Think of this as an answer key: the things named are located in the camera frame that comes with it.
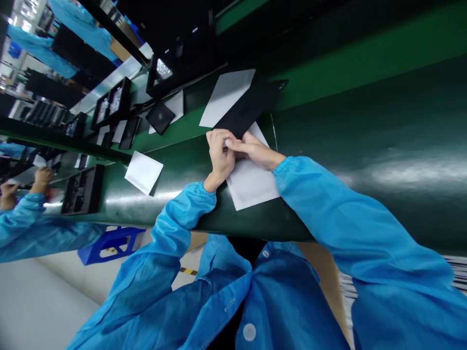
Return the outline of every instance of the black tablet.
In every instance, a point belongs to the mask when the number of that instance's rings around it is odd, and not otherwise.
[[[140,117],[138,116],[128,119],[126,122],[125,130],[123,132],[122,140],[118,146],[119,149],[131,149],[139,123]]]
[[[174,112],[168,109],[162,102],[155,105],[147,114],[146,119],[159,135],[162,135],[175,118]]]
[[[279,80],[250,87],[213,129],[230,130],[241,140],[261,113],[274,108],[279,92],[287,83],[288,80]]]

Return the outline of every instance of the white button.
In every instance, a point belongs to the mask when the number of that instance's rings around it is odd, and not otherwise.
[[[256,338],[256,327],[252,323],[243,327],[243,337],[246,341],[253,341]]]

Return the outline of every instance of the blue smock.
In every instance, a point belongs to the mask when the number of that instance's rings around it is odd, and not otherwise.
[[[52,51],[51,46],[54,42],[52,38],[42,38],[27,33],[21,28],[11,24],[8,24],[7,34],[11,40],[20,45],[23,50],[26,50],[30,55],[56,71],[65,79],[70,79],[78,73],[78,69],[75,66]]]
[[[309,158],[289,157],[273,174],[282,198],[353,277],[357,349],[467,349],[467,298],[439,254]],[[349,349],[292,242],[268,242],[252,267],[226,237],[210,235],[196,281],[172,291],[189,230],[215,206],[202,183],[168,202],[154,242],[122,264],[106,302],[68,348],[205,349],[245,300],[236,349]]]
[[[118,57],[110,49],[112,36],[107,29],[99,28],[94,17],[84,8],[70,0],[49,0],[49,5],[55,17],[79,36],[85,43],[115,61]]]
[[[77,250],[106,232],[106,225],[43,216],[44,202],[27,194],[13,210],[0,210],[0,263]]]
[[[29,156],[35,150],[35,148],[26,147],[17,143],[0,142],[0,156],[8,156],[13,159],[20,159],[25,150],[25,156]]]

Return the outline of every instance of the hand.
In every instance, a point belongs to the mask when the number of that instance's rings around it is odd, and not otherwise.
[[[35,183],[48,185],[54,176],[54,172],[50,168],[41,167],[36,170],[36,174],[34,176],[36,178]]]
[[[224,150],[224,141],[235,140],[235,136],[225,129],[215,129],[206,133],[209,144],[209,155],[213,163],[213,171],[204,181],[204,189],[214,193],[230,175],[235,166],[235,154],[231,149]]]
[[[243,140],[227,140],[225,145],[237,152],[237,156],[251,159],[256,165],[273,171],[282,163],[286,156],[271,150],[264,143],[258,140],[251,132],[247,131],[243,135]]]
[[[29,190],[29,194],[43,194],[44,196],[47,194],[47,187],[49,186],[49,182],[54,175],[52,169],[47,167],[41,167],[36,170],[36,180],[32,188]]]
[[[12,210],[16,206],[16,191],[19,185],[10,185],[5,182],[0,186],[0,210]]]

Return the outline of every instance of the black tray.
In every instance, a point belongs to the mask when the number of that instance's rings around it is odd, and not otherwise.
[[[91,124],[92,130],[96,131],[96,130],[99,130],[102,126],[114,124],[120,120],[128,118],[129,111],[130,111],[130,102],[131,102],[131,96],[130,96],[131,84],[132,84],[131,80],[125,77],[117,85],[115,85],[107,94],[105,94],[99,100],[97,100],[96,109],[94,111],[94,116],[92,118],[92,124]],[[122,96],[120,98],[120,105],[119,105],[118,110],[110,114],[110,105],[112,104],[112,101],[113,101],[113,95],[115,94],[118,88],[123,89]],[[105,98],[107,98],[108,100],[108,106],[106,109],[106,113],[104,115],[104,119],[100,122],[97,122],[97,117],[99,115],[99,109],[100,109],[101,103],[104,101]]]
[[[63,133],[70,137],[82,138],[87,118],[88,115],[86,113],[78,113],[76,117],[65,124],[63,127]]]
[[[62,215],[95,213],[99,209],[104,165],[83,170],[68,180]]]

